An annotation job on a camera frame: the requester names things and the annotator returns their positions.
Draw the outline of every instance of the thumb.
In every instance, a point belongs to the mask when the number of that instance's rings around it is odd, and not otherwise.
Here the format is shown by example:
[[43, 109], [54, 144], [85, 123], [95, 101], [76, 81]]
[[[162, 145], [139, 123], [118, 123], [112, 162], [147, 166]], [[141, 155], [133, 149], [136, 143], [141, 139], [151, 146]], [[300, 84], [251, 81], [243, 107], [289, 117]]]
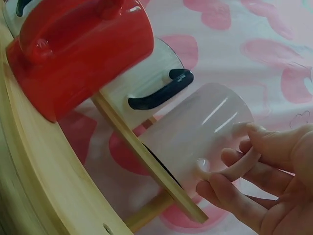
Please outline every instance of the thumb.
[[303, 127], [285, 131], [268, 131], [255, 123], [247, 124], [247, 132], [252, 146], [262, 154], [265, 162], [290, 162], [290, 155], [299, 139], [313, 128]]

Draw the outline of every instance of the screw hole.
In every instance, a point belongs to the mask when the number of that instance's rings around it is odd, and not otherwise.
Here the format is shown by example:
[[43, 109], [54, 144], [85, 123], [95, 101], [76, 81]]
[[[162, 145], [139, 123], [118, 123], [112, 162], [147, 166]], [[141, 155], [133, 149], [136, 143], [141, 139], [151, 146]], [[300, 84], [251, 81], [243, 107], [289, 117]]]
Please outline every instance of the screw hole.
[[103, 228], [105, 228], [105, 230], [110, 234], [110, 235], [113, 235], [111, 229], [108, 227], [108, 225], [106, 224], [103, 224]]

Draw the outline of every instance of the red mug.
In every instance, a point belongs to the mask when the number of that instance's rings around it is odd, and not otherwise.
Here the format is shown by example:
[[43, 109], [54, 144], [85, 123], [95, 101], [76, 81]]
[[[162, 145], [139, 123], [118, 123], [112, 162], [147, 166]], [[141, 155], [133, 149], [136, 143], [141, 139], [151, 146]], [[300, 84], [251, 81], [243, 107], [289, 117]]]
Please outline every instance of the red mug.
[[43, 0], [6, 54], [27, 98], [56, 122], [153, 48], [138, 0]]

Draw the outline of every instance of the fingernail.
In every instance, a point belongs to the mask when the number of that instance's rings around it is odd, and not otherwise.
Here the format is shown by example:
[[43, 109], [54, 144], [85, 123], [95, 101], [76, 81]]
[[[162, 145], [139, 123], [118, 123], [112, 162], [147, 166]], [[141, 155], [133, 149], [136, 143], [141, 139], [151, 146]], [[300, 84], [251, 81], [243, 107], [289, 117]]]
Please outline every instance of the fingernail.
[[263, 126], [260, 126], [258, 124], [255, 124], [255, 123], [248, 123], [247, 125], [247, 128], [251, 131], [254, 131], [254, 132], [265, 132], [266, 129], [263, 127]]

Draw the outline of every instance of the hand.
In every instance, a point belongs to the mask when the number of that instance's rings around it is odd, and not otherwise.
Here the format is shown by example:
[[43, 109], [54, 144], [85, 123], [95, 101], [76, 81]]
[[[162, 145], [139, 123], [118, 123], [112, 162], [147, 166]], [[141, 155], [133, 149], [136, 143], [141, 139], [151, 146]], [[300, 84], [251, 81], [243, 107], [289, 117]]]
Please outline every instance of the hand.
[[248, 136], [241, 152], [224, 149], [222, 160], [230, 166], [253, 146], [262, 156], [243, 178], [278, 199], [244, 195], [220, 174], [200, 182], [198, 194], [257, 234], [313, 235], [313, 125], [273, 132], [251, 123]]

